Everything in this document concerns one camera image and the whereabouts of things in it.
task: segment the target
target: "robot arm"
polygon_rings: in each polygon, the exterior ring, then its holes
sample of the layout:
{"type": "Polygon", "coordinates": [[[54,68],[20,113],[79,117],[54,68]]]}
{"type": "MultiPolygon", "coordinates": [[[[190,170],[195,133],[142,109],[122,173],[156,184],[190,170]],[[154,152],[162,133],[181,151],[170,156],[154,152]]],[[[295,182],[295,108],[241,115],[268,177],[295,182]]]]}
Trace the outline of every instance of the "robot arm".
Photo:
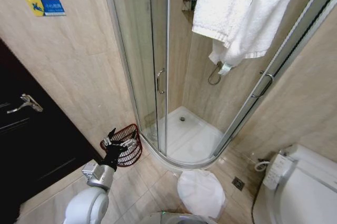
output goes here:
{"type": "Polygon", "coordinates": [[[128,141],[104,139],[107,154],[100,164],[87,163],[82,172],[91,186],[76,195],[68,204],[63,224],[100,224],[108,207],[108,191],[117,170],[119,155],[135,144],[134,135],[128,141]]]}

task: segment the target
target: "shower door handle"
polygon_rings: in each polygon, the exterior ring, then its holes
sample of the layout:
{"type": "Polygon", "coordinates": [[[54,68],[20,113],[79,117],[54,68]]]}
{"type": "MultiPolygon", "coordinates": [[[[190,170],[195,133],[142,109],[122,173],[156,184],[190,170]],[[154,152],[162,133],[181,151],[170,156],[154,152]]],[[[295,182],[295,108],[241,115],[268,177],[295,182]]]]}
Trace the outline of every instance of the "shower door handle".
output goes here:
{"type": "Polygon", "coordinates": [[[262,92],[259,95],[253,94],[251,96],[252,98],[261,98],[265,94],[265,92],[268,90],[268,88],[272,85],[272,83],[274,82],[274,76],[272,74],[267,73],[264,76],[270,77],[270,80],[269,80],[268,84],[263,88],[262,92]]]}
{"type": "Polygon", "coordinates": [[[161,90],[161,89],[160,89],[160,75],[161,75],[163,72],[165,72],[165,71],[166,71],[165,68],[162,68],[162,69],[160,70],[160,72],[157,74],[157,91],[158,91],[160,94],[164,94],[164,93],[165,93],[164,90],[161,90]]]}

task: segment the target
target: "white plastic bag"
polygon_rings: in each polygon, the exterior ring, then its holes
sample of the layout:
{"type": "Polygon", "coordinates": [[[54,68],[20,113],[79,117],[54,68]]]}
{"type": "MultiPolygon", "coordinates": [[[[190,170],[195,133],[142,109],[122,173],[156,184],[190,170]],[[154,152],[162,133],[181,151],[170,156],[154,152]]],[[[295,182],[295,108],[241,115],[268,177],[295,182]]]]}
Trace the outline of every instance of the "white plastic bag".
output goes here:
{"type": "Polygon", "coordinates": [[[194,215],[217,218],[225,203],[220,182],[206,170],[184,171],[178,180],[178,194],[194,215]]]}

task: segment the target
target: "door handle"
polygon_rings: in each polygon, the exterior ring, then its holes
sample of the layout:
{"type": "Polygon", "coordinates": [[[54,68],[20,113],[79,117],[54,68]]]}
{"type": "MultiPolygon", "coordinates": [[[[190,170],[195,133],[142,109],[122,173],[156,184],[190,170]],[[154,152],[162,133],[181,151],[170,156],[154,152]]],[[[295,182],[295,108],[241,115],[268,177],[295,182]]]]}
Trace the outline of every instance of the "door handle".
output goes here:
{"type": "Polygon", "coordinates": [[[274,76],[272,74],[267,73],[264,76],[270,77],[267,85],[263,88],[262,92],[259,95],[253,94],[251,96],[252,98],[261,98],[265,94],[265,92],[268,90],[268,88],[272,85],[272,83],[274,82],[274,76]]]}
{"type": "Polygon", "coordinates": [[[165,72],[165,68],[162,68],[160,70],[160,72],[157,74],[157,91],[160,93],[160,94],[164,94],[165,91],[164,90],[160,90],[160,75],[165,72]]]}
{"type": "Polygon", "coordinates": [[[32,96],[28,95],[28,94],[23,94],[20,97],[24,103],[19,106],[18,108],[12,109],[7,111],[8,114],[14,113],[16,111],[19,111],[21,108],[26,107],[26,106],[30,106],[32,109],[34,109],[37,112],[42,112],[43,108],[39,105],[39,103],[37,103],[32,96]]]}

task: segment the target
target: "bidet control panel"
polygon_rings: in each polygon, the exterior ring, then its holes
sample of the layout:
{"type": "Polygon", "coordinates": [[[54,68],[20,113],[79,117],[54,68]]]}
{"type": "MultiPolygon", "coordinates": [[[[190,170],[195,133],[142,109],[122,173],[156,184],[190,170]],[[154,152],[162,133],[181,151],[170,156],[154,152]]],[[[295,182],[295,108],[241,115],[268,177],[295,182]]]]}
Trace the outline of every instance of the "bidet control panel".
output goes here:
{"type": "Polygon", "coordinates": [[[278,154],[271,164],[270,169],[263,179],[263,184],[270,190],[275,190],[280,182],[281,177],[292,165],[292,161],[278,154]]]}

